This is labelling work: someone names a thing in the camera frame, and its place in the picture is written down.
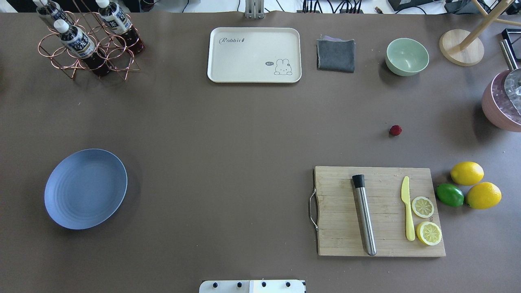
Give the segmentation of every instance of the cartoon bunny drawing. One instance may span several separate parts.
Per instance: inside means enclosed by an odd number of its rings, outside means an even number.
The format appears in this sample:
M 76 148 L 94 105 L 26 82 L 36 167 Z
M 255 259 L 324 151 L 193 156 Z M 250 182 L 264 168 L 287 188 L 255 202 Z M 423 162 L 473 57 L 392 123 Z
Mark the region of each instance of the cartoon bunny drawing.
M 290 61 L 287 59 L 278 59 L 275 67 L 275 75 L 292 75 Z

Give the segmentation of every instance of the gray cloth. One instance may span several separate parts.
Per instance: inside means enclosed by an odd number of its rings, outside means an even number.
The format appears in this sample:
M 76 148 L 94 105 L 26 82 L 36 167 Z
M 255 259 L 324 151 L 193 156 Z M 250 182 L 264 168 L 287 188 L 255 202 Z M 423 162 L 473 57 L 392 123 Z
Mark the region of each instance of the gray cloth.
M 355 71 L 355 41 L 324 36 L 317 40 L 318 68 L 353 73 Z

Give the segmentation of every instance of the white bottle cap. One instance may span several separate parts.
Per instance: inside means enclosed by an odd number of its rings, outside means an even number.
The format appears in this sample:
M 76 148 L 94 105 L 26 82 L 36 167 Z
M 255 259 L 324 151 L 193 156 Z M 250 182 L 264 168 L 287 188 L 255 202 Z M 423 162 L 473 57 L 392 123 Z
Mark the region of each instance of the white bottle cap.
M 69 30 L 69 24 L 66 23 L 63 19 L 58 19 L 54 22 L 54 28 L 59 33 L 64 33 Z
M 98 3 L 99 7 L 105 8 L 110 4 L 110 0 L 96 0 L 96 3 Z
M 33 2 L 36 4 L 36 6 L 38 7 L 44 7 L 45 5 L 47 5 L 48 1 L 47 0 L 33 0 Z

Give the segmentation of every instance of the soda bottle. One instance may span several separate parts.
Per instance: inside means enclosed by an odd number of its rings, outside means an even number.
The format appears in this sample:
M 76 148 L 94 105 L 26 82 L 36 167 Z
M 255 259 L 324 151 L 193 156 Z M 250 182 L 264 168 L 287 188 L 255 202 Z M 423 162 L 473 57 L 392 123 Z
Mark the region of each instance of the soda bottle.
M 123 43 L 120 38 L 116 38 L 118 42 L 122 46 L 126 43 L 128 49 L 134 54 L 141 52 L 145 48 L 145 44 L 139 38 L 138 31 L 135 30 L 121 7 L 117 3 L 110 2 L 110 0 L 96 0 L 96 3 L 100 7 L 98 12 L 101 19 L 103 19 L 110 32 L 125 40 Z
M 107 65 L 105 52 L 97 48 L 92 39 L 80 28 L 71 26 L 63 19 L 54 22 L 54 28 L 59 32 L 59 37 L 63 45 L 74 56 L 77 56 L 90 68 L 92 73 L 97 76 L 109 74 L 110 68 Z
M 58 19 L 74 25 L 58 3 L 48 0 L 33 0 L 33 2 L 36 4 L 36 13 L 49 28 L 54 29 L 54 22 Z

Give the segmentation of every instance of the white floor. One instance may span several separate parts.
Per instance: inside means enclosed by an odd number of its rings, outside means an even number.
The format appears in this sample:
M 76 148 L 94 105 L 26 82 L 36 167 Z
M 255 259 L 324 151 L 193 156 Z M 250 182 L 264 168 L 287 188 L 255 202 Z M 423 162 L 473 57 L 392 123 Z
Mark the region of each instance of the white floor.
M 154 10 L 165 10 L 170 12 L 182 12 L 184 10 L 185 13 L 196 12 L 196 13 L 206 13 L 206 12 L 218 12 L 218 11 L 236 11 L 237 6 L 239 7 L 239 11 L 244 11 L 245 8 L 245 0 L 148 0 L 149 2 L 156 1 L 156 5 Z M 302 9 L 303 0 L 278 0 L 282 9 L 288 12 L 296 12 L 297 10 Z M 320 0 L 320 5 L 322 7 L 323 13 L 331 13 L 331 6 L 326 0 Z M 338 4 L 341 2 L 339 0 L 331 0 L 333 4 L 333 8 L 337 8 Z M 494 0 L 485 0 L 485 3 L 488 5 L 492 5 Z M 425 10 L 428 14 L 441 14 L 445 13 L 445 8 L 443 5 L 445 1 L 442 0 L 441 3 L 428 3 L 421 5 L 420 7 Z M 273 10 L 281 10 L 279 4 L 276 0 L 264 0 L 264 7 L 270 11 Z M 383 13 L 392 14 L 395 11 L 392 9 L 391 5 L 387 2 L 387 0 L 362 0 L 362 11 L 366 14 L 374 14 L 376 13 L 375 7 L 378 6 Z M 16 12 L 11 5 L 7 3 L 6 0 L 0 0 L 0 12 Z M 417 8 L 409 8 L 400 12 L 401 14 L 423 14 L 423 11 Z

